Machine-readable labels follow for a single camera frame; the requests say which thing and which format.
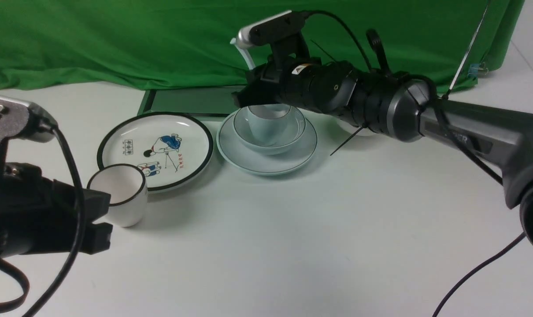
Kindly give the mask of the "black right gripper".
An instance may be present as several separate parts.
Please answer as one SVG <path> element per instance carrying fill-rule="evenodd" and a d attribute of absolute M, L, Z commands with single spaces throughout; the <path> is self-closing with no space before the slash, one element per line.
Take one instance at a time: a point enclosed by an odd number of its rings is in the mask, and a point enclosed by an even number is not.
<path fill-rule="evenodd" d="M 359 111 L 351 103 L 359 71 L 351 63 L 287 57 L 282 65 L 278 69 L 269 61 L 247 71 L 246 86 L 232 93 L 235 106 L 285 104 L 359 126 Z"/>

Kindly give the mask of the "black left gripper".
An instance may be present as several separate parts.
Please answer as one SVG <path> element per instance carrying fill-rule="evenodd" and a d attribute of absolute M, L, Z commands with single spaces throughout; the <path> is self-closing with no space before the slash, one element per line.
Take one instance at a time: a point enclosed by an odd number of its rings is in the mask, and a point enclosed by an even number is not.
<path fill-rule="evenodd" d="M 78 226 L 77 189 L 43 177 L 39 167 L 9 163 L 0 175 L 0 257 L 71 251 Z"/>

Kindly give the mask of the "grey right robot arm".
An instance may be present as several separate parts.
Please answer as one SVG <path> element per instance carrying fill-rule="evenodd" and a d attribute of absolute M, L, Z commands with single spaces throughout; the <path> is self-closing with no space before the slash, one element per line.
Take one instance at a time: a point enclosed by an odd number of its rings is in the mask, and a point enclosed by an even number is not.
<path fill-rule="evenodd" d="M 282 103 L 401 142 L 430 138 L 496 165 L 506 206 L 520 208 L 533 246 L 533 114 L 442 99 L 422 75 L 364 72 L 346 61 L 287 57 L 279 66 L 271 60 L 249 70 L 246 78 L 232 93 L 238 108 Z"/>

